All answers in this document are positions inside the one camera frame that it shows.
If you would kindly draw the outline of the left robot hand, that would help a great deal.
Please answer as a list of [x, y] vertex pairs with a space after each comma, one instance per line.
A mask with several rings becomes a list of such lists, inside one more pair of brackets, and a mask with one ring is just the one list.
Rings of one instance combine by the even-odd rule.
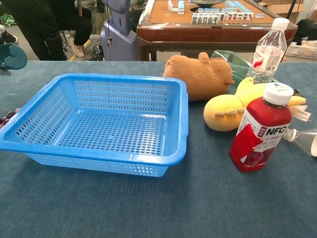
[[8, 54], [8, 49], [5, 44], [18, 43], [16, 36], [7, 32], [6, 28], [0, 24], [0, 75], [11, 75], [11, 73], [4, 69], [4, 58]]

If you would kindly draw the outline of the red NFC juice bottle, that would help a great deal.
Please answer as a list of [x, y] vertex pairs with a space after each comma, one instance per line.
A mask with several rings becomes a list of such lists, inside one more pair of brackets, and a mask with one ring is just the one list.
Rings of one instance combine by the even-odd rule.
[[269, 83], [263, 95], [248, 104], [230, 149], [237, 169], [253, 172], [265, 167], [291, 123], [287, 104], [293, 94], [286, 84]]

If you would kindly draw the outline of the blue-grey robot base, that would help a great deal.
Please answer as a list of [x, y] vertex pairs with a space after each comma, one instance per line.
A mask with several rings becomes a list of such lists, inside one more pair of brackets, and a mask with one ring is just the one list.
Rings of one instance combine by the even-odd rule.
[[138, 61], [137, 34], [131, 29], [130, 0], [102, 0], [107, 19], [101, 30], [107, 61]]

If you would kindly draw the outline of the blue plastic mesh basket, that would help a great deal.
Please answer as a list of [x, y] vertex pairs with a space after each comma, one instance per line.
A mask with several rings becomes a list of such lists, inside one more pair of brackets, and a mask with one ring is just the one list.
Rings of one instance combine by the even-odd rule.
[[182, 80], [67, 73], [0, 129], [0, 149], [42, 165], [162, 177], [186, 154], [188, 114]]

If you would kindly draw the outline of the white mesh basket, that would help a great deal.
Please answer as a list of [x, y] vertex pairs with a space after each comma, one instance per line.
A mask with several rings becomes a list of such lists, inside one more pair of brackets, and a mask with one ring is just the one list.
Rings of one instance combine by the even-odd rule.
[[317, 43], [304, 43], [303, 45], [290, 45], [286, 56], [317, 60]]

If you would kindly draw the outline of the green bag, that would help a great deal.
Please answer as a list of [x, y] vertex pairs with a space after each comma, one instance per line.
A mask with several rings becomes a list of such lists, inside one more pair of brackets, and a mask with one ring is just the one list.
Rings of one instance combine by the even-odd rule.
[[13, 16], [11, 14], [0, 15], [0, 24], [7, 26], [7, 27], [17, 25], [15, 19], [13, 18]]

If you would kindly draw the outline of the person in black trousers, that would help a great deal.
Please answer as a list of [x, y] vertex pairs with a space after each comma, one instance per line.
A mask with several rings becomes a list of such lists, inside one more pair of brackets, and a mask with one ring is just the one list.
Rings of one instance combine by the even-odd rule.
[[0, 0], [39, 60], [67, 59], [60, 29], [47, 0]]
[[75, 31], [69, 38], [73, 53], [84, 57], [84, 44], [89, 40], [92, 32], [92, 13], [87, 8], [82, 8], [82, 16], [79, 15], [75, 0], [48, 0], [60, 30]]

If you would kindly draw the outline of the purple grape bunch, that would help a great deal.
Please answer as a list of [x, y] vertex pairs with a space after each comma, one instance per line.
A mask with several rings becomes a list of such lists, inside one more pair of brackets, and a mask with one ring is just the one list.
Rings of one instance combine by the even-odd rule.
[[17, 108], [15, 111], [8, 112], [6, 116], [2, 118], [0, 117], [0, 129], [2, 129], [9, 122], [9, 120], [19, 111], [20, 108]]

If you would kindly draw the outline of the brown capybara plush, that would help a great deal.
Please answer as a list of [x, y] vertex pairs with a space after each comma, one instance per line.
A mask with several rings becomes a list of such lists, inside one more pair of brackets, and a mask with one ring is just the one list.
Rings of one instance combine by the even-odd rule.
[[205, 52], [197, 59], [174, 55], [165, 64], [163, 77], [178, 78], [187, 85], [189, 101], [208, 100], [224, 94], [234, 84], [229, 63], [209, 58]]

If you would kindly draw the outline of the mahjong tile row green print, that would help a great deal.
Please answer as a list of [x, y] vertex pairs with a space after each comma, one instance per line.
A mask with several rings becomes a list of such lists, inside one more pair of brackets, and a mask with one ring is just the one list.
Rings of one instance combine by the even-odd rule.
[[220, 13], [193, 13], [192, 15], [192, 24], [217, 24], [219, 20]]

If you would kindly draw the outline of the dark bowl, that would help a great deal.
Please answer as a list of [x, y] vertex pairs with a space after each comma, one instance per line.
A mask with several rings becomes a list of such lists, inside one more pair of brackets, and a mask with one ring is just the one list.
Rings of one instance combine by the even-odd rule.
[[190, 2], [199, 7], [212, 7], [213, 5], [224, 2], [224, 0], [190, 0]]

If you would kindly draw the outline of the green spray bottle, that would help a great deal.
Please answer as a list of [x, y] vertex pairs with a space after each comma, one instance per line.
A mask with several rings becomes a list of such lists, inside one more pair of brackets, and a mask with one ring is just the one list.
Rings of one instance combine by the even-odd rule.
[[247, 78], [251, 64], [238, 57], [234, 52], [217, 50], [209, 59], [209, 66], [213, 70], [213, 81], [209, 85], [208, 99], [223, 95], [233, 88], [241, 95], [261, 97], [266, 83], [257, 83], [254, 79]]

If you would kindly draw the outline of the yellow duck plush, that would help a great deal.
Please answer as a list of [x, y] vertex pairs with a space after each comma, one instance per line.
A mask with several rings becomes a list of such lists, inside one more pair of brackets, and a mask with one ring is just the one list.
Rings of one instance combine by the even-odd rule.
[[216, 131], [230, 131], [239, 127], [245, 111], [248, 111], [265, 127], [289, 124], [292, 120], [290, 106], [306, 103], [306, 98], [292, 96], [288, 104], [278, 106], [263, 101], [263, 96], [224, 94], [210, 99], [204, 108], [206, 124]]

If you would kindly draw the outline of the clear water bottle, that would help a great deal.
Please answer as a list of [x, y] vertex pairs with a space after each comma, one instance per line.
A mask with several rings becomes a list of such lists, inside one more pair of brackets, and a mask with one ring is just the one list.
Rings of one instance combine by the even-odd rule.
[[287, 50], [285, 30], [289, 20], [274, 19], [270, 31], [257, 43], [247, 76], [255, 84], [269, 83], [273, 80], [277, 68]]

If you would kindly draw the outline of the black bag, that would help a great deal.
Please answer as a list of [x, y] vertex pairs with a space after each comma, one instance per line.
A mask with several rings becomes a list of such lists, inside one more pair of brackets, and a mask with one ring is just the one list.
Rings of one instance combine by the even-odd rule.
[[297, 45], [302, 44], [302, 39], [306, 38], [310, 41], [317, 40], [317, 23], [308, 19], [300, 20], [297, 23], [298, 29], [293, 38]]

